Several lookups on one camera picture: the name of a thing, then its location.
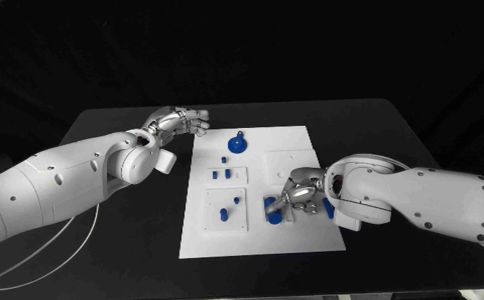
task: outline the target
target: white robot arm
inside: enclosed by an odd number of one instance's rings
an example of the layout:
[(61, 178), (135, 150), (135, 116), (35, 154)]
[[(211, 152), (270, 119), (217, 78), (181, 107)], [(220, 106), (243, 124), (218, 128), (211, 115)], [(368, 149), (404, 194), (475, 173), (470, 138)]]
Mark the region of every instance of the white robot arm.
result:
[[(403, 171), (394, 171), (394, 165)], [(325, 170), (293, 170), (266, 213), (286, 203), (315, 213), (316, 192), (325, 193), (339, 227), (358, 231), (361, 222), (383, 224), (394, 208), (423, 230), (484, 243), (484, 176), (410, 169), (385, 157), (351, 155)]]
[(77, 141), (33, 155), (0, 173), (0, 242), (60, 222), (142, 182), (177, 160), (161, 147), (177, 134), (205, 134), (205, 110), (162, 107), (141, 129)]

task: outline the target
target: white paper sheet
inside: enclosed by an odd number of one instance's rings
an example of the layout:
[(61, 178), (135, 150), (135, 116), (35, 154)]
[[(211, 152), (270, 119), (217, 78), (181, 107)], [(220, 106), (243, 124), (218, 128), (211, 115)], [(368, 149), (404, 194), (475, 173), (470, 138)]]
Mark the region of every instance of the white paper sheet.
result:
[[(236, 155), (227, 150), (227, 141), (237, 131), (243, 132), (247, 147)], [(270, 185), (266, 159), (270, 151), (280, 150), (312, 150), (305, 127), (211, 129), (202, 138), (194, 138), (179, 258), (345, 250), (338, 227), (321, 203), (322, 194), (313, 199), (316, 215), (293, 211), (293, 224), (286, 224), (285, 219), (276, 225), (264, 222), (263, 196), (279, 196), (282, 190), (282, 185)], [(303, 154), (313, 156), (306, 156), (303, 161), (298, 158), (296, 167), (319, 167), (315, 153)], [(221, 157), (226, 157), (226, 164), (221, 164)], [(205, 184), (207, 169), (231, 167), (246, 167), (246, 185), (215, 185), (215, 188), (244, 188), (246, 232), (202, 233), (202, 215), (211, 212), (202, 203), (202, 193), (213, 189)]]

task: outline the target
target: black curtain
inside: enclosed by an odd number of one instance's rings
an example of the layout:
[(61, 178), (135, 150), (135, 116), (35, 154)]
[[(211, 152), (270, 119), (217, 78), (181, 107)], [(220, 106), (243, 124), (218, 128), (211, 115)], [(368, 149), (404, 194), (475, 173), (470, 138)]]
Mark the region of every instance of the black curtain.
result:
[(482, 39), (484, 0), (0, 0), (0, 152), (90, 108), (385, 98), (482, 173)]

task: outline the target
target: cable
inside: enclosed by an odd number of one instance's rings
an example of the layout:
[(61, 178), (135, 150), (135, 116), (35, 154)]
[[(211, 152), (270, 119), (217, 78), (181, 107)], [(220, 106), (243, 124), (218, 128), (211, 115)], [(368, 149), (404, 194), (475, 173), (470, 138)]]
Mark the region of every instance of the cable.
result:
[[(44, 274), (40, 278), (34, 279), (33, 281), (27, 282), (25, 284), (21, 284), (21, 285), (17, 285), (17, 286), (11, 286), (11, 287), (7, 287), (7, 288), (0, 288), (0, 291), (12, 290), (14, 288), (18, 288), (21, 286), (30, 285), (35, 281), (41, 280), (45, 276), (48, 276), (50, 274), (53, 274), (67, 264), (69, 260), (73, 258), (73, 256), (80, 251), (81, 246), (86, 244), (86, 241), (87, 241), (87, 239), (90, 237), (93, 226), (96, 225), (97, 212), (99, 212), (99, 205), (96, 205), (96, 207), (94, 207), (94, 217), (93, 217), (92, 226), (90, 226), (90, 230), (89, 230), (87, 236), (86, 236), (86, 238), (84, 238), (84, 240), (83, 240), (83, 242), (81, 242), (77, 250), (73, 252), (73, 254), (67, 258), (67, 260), (47, 274)], [(73, 220), (73, 218), (69, 220), (69, 222), (64, 225), (64, 227), (61, 228), (60, 232), (54, 235), (54, 237), (51, 238), (51, 240), (43, 245), (43, 247), (15, 266), (12, 266), (7, 271), (1, 272), (0, 276), (2, 276), (7, 272), (9, 272), (12, 269), (15, 269), (40, 252), (40, 250), (47, 246), (47, 244), (50, 244), (50, 242), (56, 239), (56, 236), (63, 232), (63, 229), (67, 227), (67, 225), (69, 225), (69, 223), (70, 223), (71, 220)]]

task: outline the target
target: black table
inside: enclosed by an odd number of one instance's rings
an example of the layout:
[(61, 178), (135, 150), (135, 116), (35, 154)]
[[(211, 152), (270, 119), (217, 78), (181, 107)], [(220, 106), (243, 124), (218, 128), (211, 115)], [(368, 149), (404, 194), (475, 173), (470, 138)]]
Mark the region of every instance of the black table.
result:
[[(194, 106), (210, 110), (214, 129), (305, 125), (321, 166), (354, 153), (437, 167), (393, 105), (381, 99)], [(86, 110), (61, 144), (139, 127), (156, 108)], [(92, 238), (45, 279), (0, 293), (2, 299), (148, 299), (267, 297), (484, 287), (484, 248), (391, 222), (341, 229), (347, 251), (178, 259), (192, 136), (166, 150), (171, 174), (154, 171), (100, 204)], [(94, 209), (74, 219), (41, 254), (4, 278), (15, 285), (50, 271), (76, 250)], [(64, 223), (0, 243), (1, 270), (50, 238)]]

